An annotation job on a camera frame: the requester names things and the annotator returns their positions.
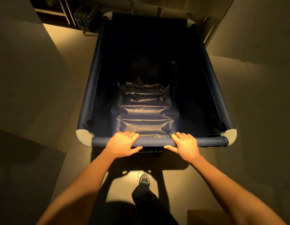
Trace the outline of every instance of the leg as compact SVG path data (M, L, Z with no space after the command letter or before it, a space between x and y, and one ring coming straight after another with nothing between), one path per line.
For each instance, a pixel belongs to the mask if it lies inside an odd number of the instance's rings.
M132 199L136 204L143 224L178 225L170 211L161 204L158 197L150 191L149 187L149 178L146 174L143 174L140 178L139 185L132 193Z

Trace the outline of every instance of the person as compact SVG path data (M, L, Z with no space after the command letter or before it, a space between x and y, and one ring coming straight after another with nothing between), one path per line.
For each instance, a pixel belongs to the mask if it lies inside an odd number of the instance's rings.
M135 132L117 132L102 153L48 206L37 225L88 224L103 178L116 158L130 156L142 147L132 148L139 138ZM194 167L207 183L214 197L237 225L282 225L284 221L266 204L208 163L200 154L196 139L190 134L172 134L177 147L164 148L179 154ZM142 175L132 193L143 224L178 224L169 210L150 191L147 175Z

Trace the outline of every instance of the gray shoe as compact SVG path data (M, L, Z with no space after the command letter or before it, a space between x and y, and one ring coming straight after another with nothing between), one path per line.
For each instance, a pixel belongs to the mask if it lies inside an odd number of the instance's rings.
M150 180L149 180L149 177L147 174L142 174L142 176L140 177L140 180L139 180L139 185L141 183L147 184L148 187L150 187Z

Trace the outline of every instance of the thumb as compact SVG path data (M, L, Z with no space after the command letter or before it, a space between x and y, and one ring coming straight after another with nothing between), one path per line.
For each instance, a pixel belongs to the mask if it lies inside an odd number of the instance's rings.
M138 151L140 151L142 148L143 148L143 147L135 147L135 148L129 150L128 155L130 156L130 155L132 155L132 154L135 154L135 153L137 153Z
M177 147L173 147L173 146L171 146L171 145L166 145L166 146L164 146L164 148L165 148L165 149L168 149L168 150L170 150L170 151L173 151L173 152L175 152L175 153L178 154Z

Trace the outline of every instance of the person's left hand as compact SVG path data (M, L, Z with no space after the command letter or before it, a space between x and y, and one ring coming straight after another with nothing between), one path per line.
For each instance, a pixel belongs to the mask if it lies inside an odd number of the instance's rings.
M114 159L135 154L143 148L136 147L131 149L139 136L140 135L135 132L117 132L108 141L104 151L108 152Z

